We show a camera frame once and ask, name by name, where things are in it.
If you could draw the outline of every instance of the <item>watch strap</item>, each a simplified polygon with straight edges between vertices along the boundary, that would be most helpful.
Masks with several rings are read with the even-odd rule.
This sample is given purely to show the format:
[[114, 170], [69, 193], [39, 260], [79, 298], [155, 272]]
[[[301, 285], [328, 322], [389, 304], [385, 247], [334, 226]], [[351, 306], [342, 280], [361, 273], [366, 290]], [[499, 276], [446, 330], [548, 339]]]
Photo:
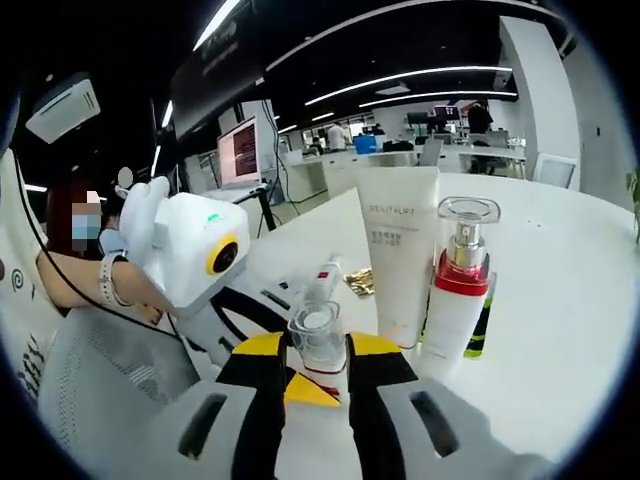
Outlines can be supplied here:
[[100, 287], [100, 294], [107, 305], [112, 307], [130, 307], [132, 304], [123, 302], [115, 289], [113, 288], [113, 264], [116, 259], [124, 258], [126, 255], [124, 252], [112, 252], [104, 256], [100, 262], [100, 273], [98, 277], [98, 285]]

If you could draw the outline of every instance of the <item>person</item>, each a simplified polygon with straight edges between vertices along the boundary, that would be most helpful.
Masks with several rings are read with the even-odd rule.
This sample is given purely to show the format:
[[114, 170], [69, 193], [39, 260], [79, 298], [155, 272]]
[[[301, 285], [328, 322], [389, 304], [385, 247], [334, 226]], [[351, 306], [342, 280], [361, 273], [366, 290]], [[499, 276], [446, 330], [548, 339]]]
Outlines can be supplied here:
[[[487, 142], [483, 142], [482, 140], [476, 140], [473, 142], [474, 147], [485, 147], [488, 148], [489, 144]], [[493, 157], [487, 157], [484, 155], [474, 155], [471, 160], [471, 168], [469, 168], [469, 172], [471, 174], [476, 175], [493, 175], [495, 172], [495, 166], [492, 165]]]
[[349, 138], [339, 123], [334, 123], [329, 131], [329, 148], [332, 152], [340, 152], [347, 149]]
[[318, 155], [324, 154], [324, 148], [322, 148], [319, 137], [313, 137], [313, 143], [309, 147], [315, 148], [318, 151]]
[[83, 210], [84, 207], [81, 205], [87, 204], [87, 192], [95, 190], [92, 176], [84, 168], [72, 171], [70, 175], [59, 179], [49, 188], [46, 206], [49, 251], [85, 260], [102, 258], [97, 238], [78, 241], [73, 234], [73, 222], [78, 218], [74, 210]]
[[467, 118], [469, 120], [469, 133], [487, 133], [493, 123], [486, 100], [478, 100], [469, 109]]
[[118, 233], [123, 207], [124, 200], [115, 192], [107, 196], [107, 201], [102, 208], [102, 231], [98, 237], [103, 255], [127, 249], [127, 242]]
[[23, 205], [22, 198], [27, 199], [27, 194], [24, 182], [20, 191], [18, 176], [22, 178], [11, 149], [0, 151], [0, 338], [24, 391], [35, 399], [56, 331], [70, 309], [89, 305], [69, 287], [52, 261], [84, 295], [111, 310], [141, 321], [144, 316], [124, 305], [149, 305], [173, 315], [176, 311], [132, 263], [117, 261], [110, 266], [111, 291], [115, 301], [123, 305], [120, 307], [114, 306], [113, 299], [108, 301], [103, 297], [101, 261], [47, 249], [49, 259], [40, 246], [40, 242], [46, 246], [48, 239], [31, 206], [28, 202], [26, 207]]

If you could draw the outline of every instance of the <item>clear bottle cap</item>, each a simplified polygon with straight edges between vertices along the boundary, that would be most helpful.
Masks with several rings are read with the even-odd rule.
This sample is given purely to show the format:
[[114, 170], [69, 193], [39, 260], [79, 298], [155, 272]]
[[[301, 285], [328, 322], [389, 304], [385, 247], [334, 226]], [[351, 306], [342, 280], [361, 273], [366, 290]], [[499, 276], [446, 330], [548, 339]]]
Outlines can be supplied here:
[[461, 270], [479, 268], [486, 256], [481, 225], [500, 221], [500, 206], [487, 198], [447, 197], [438, 206], [440, 249]]
[[344, 365], [346, 344], [337, 303], [305, 304], [289, 322], [289, 332], [307, 368], [333, 371]]

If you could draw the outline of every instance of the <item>white tube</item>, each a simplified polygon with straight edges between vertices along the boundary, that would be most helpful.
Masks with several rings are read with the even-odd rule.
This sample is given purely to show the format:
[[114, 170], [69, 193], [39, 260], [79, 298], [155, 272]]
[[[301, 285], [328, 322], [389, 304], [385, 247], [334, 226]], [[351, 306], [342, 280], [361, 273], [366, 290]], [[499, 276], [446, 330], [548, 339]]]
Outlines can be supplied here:
[[437, 167], [364, 168], [356, 175], [378, 310], [378, 333], [418, 341], [437, 233]]

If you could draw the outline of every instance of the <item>black cable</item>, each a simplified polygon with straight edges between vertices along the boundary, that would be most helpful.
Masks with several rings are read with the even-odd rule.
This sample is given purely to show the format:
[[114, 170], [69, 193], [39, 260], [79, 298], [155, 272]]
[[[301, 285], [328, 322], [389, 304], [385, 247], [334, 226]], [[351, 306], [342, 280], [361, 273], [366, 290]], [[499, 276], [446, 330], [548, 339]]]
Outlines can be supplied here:
[[328, 191], [329, 191], [329, 190], [325, 188], [324, 190], [320, 190], [319, 192], [314, 193], [313, 195], [311, 195], [311, 196], [309, 196], [309, 197], [305, 198], [304, 200], [300, 200], [299, 202], [294, 202], [293, 200], [291, 200], [291, 202], [290, 202], [290, 203], [295, 203], [295, 204], [300, 205], [300, 204], [302, 204], [302, 203], [305, 203], [305, 202], [307, 202], [307, 201], [311, 200], [312, 198], [316, 198], [318, 195], [322, 195], [323, 193], [327, 193]]
[[176, 324], [173, 323], [173, 319], [171, 318], [171, 314], [167, 312], [167, 318], [169, 319], [169, 323], [171, 324], [171, 328], [173, 329], [173, 333], [176, 334], [176, 337], [180, 338], [180, 334], [178, 333], [178, 329], [176, 328]]
[[20, 200], [22, 201], [22, 207], [24, 209], [24, 213], [27, 216], [27, 220], [29, 221], [29, 225], [31, 226], [31, 230], [33, 231], [33, 234], [35, 235], [36, 239], [38, 240], [38, 244], [40, 245], [40, 248], [42, 249], [42, 253], [44, 253], [47, 256], [47, 259], [49, 260], [49, 262], [51, 262], [51, 265], [53, 266], [54, 270], [58, 273], [58, 275], [60, 275], [60, 277], [62, 277], [62, 279], [65, 281], [65, 283], [67, 285], [69, 285], [69, 288], [71, 288], [71, 290], [73, 290], [75, 293], [77, 293], [78, 295], [80, 295], [80, 297], [82, 297], [87, 303], [89, 303], [89, 305], [92, 305], [96, 308], [99, 308], [100, 310], [103, 310], [107, 313], [110, 313], [111, 315], [115, 315], [116, 317], [120, 317], [124, 320], [127, 320], [128, 322], [132, 322], [135, 323], [141, 327], [144, 328], [148, 328], [149, 330], [153, 330], [154, 332], [160, 332], [163, 333], [165, 335], [169, 335], [170, 337], [173, 338], [177, 338], [180, 339], [179, 335], [173, 335], [169, 332], [164, 332], [158, 328], [152, 327], [151, 325], [147, 325], [143, 322], [139, 322], [138, 320], [135, 320], [131, 317], [128, 317], [127, 315], [124, 315], [122, 313], [116, 312], [115, 310], [111, 310], [110, 308], [105, 307], [104, 305], [100, 305], [98, 302], [94, 301], [92, 298], [89, 298], [87, 295], [84, 294], [84, 292], [80, 291], [80, 289], [78, 289], [73, 282], [71, 282], [71, 280], [69, 280], [67, 278], [67, 276], [62, 272], [62, 270], [60, 270], [60, 267], [58, 267], [58, 265], [56, 264], [56, 262], [53, 260], [53, 258], [51, 257], [51, 254], [49, 253], [49, 250], [47, 249], [47, 247], [45, 246], [44, 242], [42, 241], [42, 239], [40, 238], [40, 235], [38, 234], [38, 231], [33, 223], [33, 219], [31, 218], [31, 215], [29, 215], [29, 207], [27, 206], [27, 200], [25, 198], [24, 195], [24, 185], [22, 183], [22, 176], [20, 175], [20, 165], [18, 164], [18, 156], [14, 153], [14, 157], [13, 157], [13, 161], [15, 162], [16, 165], [16, 177], [18, 178], [18, 188], [20, 191]]
[[[278, 127], [276, 127], [275, 123], [271, 121], [271, 115], [269, 115], [269, 112], [267, 110], [267, 102], [263, 99], [260, 101], [260, 103], [262, 105], [262, 111], [266, 115], [267, 120], [269, 121], [269, 124], [273, 128], [273, 137], [274, 137], [273, 153], [276, 156], [276, 179], [274, 180], [273, 185], [271, 187], [271, 191], [269, 192], [269, 196], [267, 197], [267, 204], [269, 205], [269, 207], [271, 207], [271, 199], [273, 198], [273, 194], [276, 191], [278, 183], [280, 183], [280, 163], [279, 163], [280, 155], [278, 155]], [[260, 238], [263, 221], [264, 221], [264, 212], [262, 212], [262, 215], [260, 216], [260, 225], [258, 226], [257, 238]]]
[[216, 182], [216, 188], [220, 188], [220, 182], [218, 181], [218, 177], [216, 177], [216, 169], [213, 168], [213, 162], [211, 161], [211, 157], [213, 157], [212, 153], [209, 154], [209, 158], [208, 158], [209, 168], [211, 168], [211, 173], [213, 174], [213, 179]]
[[289, 195], [289, 172], [287, 171], [287, 167], [285, 166], [284, 162], [280, 159], [280, 154], [278, 153], [278, 127], [276, 126], [275, 120], [273, 120], [273, 118], [271, 118], [271, 115], [269, 115], [269, 113], [267, 112], [265, 104], [266, 104], [266, 102], [264, 100], [262, 100], [262, 110], [264, 110], [264, 114], [267, 116], [267, 120], [268, 120], [269, 124], [271, 125], [271, 128], [273, 129], [273, 136], [274, 136], [273, 150], [274, 150], [274, 153], [276, 155], [276, 167], [279, 167], [280, 164], [282, 164], [282, 169], [284, 170], [284, 173], [287, 176], [287, 184], [285, 186], [285, 194], [289, 198], [288, 203], [291, 204], [291, 206], [296, 211], [298, 216], [300, 216], [300, 211], [298, 210], [298, 208], [296, 207], [295, 204], [296, 203], [301, 203], [301, 202], [294, 202], [293, 200], [291, 200], [291, 195]]

